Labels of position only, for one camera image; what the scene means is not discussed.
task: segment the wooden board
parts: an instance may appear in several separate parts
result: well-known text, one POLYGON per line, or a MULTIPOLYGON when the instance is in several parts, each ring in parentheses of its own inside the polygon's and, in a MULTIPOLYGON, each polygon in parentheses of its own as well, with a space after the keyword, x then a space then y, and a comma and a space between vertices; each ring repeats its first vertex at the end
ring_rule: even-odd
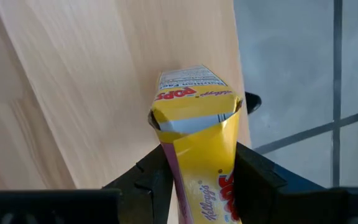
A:
POLYGON ((158 144, 159 73, 198 64, 244 92, 231 0, 0 0, 0 188, 115 179, 158 144))

